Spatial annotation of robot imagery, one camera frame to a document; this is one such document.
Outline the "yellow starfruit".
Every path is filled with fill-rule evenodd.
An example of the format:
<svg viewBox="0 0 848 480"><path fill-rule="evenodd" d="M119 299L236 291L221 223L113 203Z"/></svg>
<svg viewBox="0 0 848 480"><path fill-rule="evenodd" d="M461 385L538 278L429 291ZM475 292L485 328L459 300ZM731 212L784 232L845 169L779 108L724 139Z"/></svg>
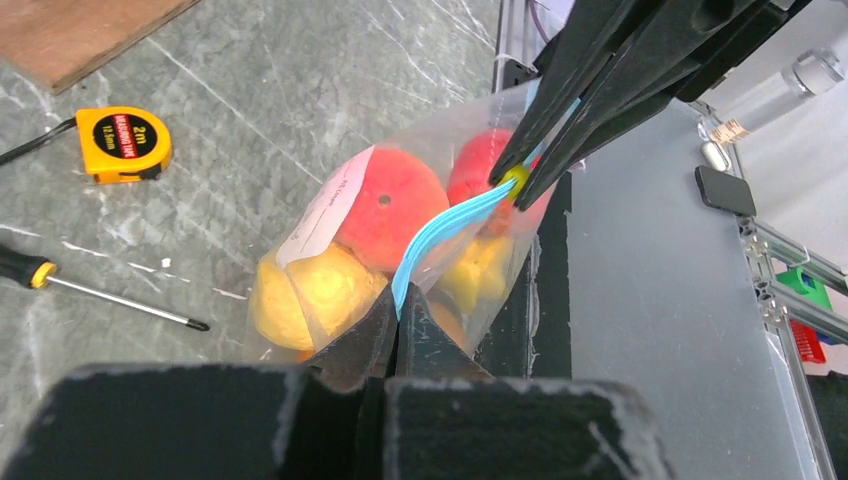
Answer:
<svg viewBox="0 0 848 480"><path fill-rule="evenodd" d="M480 301L505 293L512 246L509 237L475 238L437 285L452 297L462 314L470 315Z"/></svg>

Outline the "orange mango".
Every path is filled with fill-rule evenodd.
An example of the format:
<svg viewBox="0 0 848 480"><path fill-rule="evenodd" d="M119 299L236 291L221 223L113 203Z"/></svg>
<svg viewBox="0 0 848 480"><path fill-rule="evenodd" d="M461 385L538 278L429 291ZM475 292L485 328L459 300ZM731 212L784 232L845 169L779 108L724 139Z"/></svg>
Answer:
<svg viewBox="0 0 848 480"><path fill-rule="evenodd" d="M443 303L428 300L427 306L435 323L460 348L467 348L467 340L459 318Z"/></svg>

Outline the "red apple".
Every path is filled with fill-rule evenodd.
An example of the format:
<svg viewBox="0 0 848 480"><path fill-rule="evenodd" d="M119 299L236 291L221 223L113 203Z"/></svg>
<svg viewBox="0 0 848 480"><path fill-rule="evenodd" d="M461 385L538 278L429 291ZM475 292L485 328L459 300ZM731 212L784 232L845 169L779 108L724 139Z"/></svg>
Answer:
<svg viewBox="0 0 848 480"><path fill-rule="evenodd" d="M490 172L512 134L507 129L489 129L474 136L460 149L447 184L451 206L491 189ZM510 200L504 199L486 222L487 231L490 235L503 235L510 229L532 229L544 217L552 195L553 190L549 189L525 212L514 210Z"/></svg>

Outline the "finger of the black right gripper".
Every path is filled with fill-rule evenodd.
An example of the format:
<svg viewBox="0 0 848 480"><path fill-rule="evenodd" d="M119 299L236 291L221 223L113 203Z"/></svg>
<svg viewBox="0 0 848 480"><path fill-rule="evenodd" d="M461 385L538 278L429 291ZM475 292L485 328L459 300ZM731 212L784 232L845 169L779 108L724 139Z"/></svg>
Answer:
<svg viewBox="0 0 848 480"><path fill-rule="evenodd" d="M536 96L489 177L505 179L548 135L528 180L550 186L578 161L601 126L639 96L652 97L695 69L703 42L699 1L578 1L543 50Z"/></svg>
<svg viewBox="0 0 848 480"><path fill-rule="evenodd" d="M703 42L689 58L695 69L656 95L639 96L635 102L627 104L620 116L603 124L589 137L577 153L577 162L661 112L671 100L692 102L698 99L808 5L805 1L666 1L699 1L702 4L695 20L703 28ZM542 55L544 48L534 63L540 78L547 63ZM538 164L539 156L553 138L548 134L533 149L534 157L530 160ZM550 186L530 186L528 180L515 198L515 206L521 211L532 206L559 179Z"/></svg>

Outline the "yellow lemon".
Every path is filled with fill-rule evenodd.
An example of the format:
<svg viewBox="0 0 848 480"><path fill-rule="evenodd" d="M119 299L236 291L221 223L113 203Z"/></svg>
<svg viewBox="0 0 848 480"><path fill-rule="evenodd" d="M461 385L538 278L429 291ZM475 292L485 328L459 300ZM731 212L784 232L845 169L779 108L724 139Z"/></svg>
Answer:
<svg viewBox="0 0 848 480"><path fill-rule="evenodd" d="M281 267L273 254L263 258L251 295L257 330L272 343L313 350L359 321L387 285L336 242L314 257Z"/></svg>

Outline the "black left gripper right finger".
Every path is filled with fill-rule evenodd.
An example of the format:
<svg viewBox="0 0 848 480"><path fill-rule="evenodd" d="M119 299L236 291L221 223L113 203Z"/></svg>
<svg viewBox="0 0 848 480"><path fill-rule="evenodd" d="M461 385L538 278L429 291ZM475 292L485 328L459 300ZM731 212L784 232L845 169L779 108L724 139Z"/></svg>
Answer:
<svg viewBox="0 0 848 480"><path fill-rule="evenodd" d="M673 479L632 387L563 378L391 377L384 479Z"/></svg>

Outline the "pink peach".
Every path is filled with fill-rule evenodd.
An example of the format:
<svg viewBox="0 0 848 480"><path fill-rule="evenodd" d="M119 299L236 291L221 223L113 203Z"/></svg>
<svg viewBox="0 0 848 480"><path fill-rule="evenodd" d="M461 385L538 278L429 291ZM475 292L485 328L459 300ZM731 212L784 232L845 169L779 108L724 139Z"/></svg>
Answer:
<svg viewBox="0 0 848 480"><path fill-rule="evenodd" d="M404 150L378 147L335 240L366 267L392 274L419 230L448 208L428 165Z"/></svg>

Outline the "clear zip top bag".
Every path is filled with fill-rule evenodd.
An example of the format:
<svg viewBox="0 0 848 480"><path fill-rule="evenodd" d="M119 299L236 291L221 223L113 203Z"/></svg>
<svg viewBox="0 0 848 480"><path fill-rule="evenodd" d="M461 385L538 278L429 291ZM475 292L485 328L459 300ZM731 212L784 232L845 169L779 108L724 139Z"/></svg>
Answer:
<svg viewBox="0 0 848 480"><path fill-rule="evenodd" d="M363 320L381 294L396 309L412 287L449 338L473 351L551 199L513 204L540 149L489 182L538 87L533 80L449 107L340 165L259 261L243 358L302 362Z"/></svg>

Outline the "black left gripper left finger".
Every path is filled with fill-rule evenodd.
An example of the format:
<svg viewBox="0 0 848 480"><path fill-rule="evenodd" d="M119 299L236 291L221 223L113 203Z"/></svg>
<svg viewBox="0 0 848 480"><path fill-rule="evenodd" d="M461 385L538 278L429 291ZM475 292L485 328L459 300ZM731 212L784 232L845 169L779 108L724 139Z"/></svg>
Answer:
<svg viewBox="0 0 848 480"><path fill-rule="evenodd" d="M303 364L95 364L54 386L5 479L389 479L390 291Z"/></svg>

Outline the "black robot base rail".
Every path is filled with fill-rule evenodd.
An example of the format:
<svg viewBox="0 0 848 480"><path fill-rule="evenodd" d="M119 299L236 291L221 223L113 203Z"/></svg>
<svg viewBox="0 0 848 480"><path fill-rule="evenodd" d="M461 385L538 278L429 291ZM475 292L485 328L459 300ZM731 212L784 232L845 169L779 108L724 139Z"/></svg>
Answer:
<svg viewBox="0 0 848 480"><path fill-rule="evenodd" d="M572 179L565 174L548 203L521 273L475 360L496 377L572 375L568 214Z"/></svg>

